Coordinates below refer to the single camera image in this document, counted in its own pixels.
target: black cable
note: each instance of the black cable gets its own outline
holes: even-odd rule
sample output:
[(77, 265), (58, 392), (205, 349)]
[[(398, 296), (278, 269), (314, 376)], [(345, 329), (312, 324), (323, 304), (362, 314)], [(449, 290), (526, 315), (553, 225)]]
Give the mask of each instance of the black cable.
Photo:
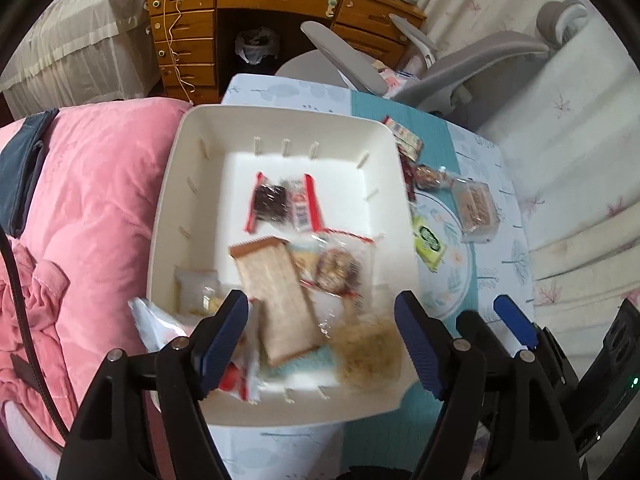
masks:
[(38, 390), (42, 396), (44, 405), (49, 412), (49, 416), (56, 425), (56, 428), (58, 428), (63, 440), (66, 441), (69, 430), (66, 428), (66, 425), (62, 420), (55, 402), (53, 402), (53, 397), (51, 397), (51, 392), (47, 387), (47, 382), (44, 378), (44, 374), (42, 373), (42, 368), (40, 368), (36, 349), (33, 346), (33, 339), (31, 338), (31, 330), (29, 329), (29, 320), (27, 318), (27, 307), (24, 303), (24, 297), (22, 296), (22, 286), (20, 285), (20, 276), (18, 275), (18, 267), (15, 263), (14, 252), (12, 251), (9, 239), (4, 234), (4, 229), (2, 229), (1, 226), (0, 253), (4, 260), (7, 276), (9, 277), (11, 294), (14, 298), (15, 317), (18, 320), (18, 328), (20, 329), (20, 336), (22, 337), (22, 342), (24, 344), (24, 351), (27, 354), (27, 361), (31, 366), (33, 377), (38, 385)]

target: pink bed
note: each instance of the pink bed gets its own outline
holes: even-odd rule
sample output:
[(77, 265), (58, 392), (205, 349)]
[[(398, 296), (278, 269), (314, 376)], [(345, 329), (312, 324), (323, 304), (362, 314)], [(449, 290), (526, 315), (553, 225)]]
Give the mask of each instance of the pink bed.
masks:
[[(46, 136), (47, 158), (19, 243), (68, 280), (54, 324), (63, 361), (41, 359), (47, 382), (56, 381), (54, 396), (70, 390), (68, 399), (55, 399), (68, 424), (111, 348), (143, 352), (127, 300), (145, 295), (164, 168), (189, 108), (165, 98), (63, 108)], [(0, 150), (21, 123), (0, 128)], [(0, 373), (1, 382), (12, 370)], [(62, 442), (37, 394), (18, 404)]]

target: white lace curtain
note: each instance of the white lace curtain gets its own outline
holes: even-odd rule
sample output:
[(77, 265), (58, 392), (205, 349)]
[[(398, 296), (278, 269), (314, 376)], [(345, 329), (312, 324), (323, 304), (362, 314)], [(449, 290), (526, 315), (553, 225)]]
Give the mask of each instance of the white lace curtain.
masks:
[[(429, 37), (446, 54), (498, 30), (539, 37), (546, 1), (420, 3)], [(502, 150), (524, 213), (536, 320), (581, 375), (623, 299), (640, 298), (640, 75), (603, 17), (580, 1), (591, 18), (577, 36), (489, 117), (479, 121), (481, 110), (470, 108), (462, 118)], [(482, 94), (513, 89), (521, 73), (507, 62), (469, 88), (490, 108)]]

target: brown snack package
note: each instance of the brown snack package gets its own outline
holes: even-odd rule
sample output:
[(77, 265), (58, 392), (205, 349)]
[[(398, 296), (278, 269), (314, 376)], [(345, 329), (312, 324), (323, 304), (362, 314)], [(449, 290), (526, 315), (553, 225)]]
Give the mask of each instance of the brown snack package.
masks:
[(262, 303), (260, 338), (271, 367), (324, 342), (286, 243), (268, 237), (229, 248), (244, 292)]

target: barcode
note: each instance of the barcode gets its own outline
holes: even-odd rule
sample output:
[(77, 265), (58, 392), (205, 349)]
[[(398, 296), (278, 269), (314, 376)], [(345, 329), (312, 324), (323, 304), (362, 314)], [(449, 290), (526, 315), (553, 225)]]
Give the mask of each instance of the barcode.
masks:
[(296, 229), (302, 230), (309, 227), (309, 215), (306, 210), (306, 204), (294, 205), (294, 218)]

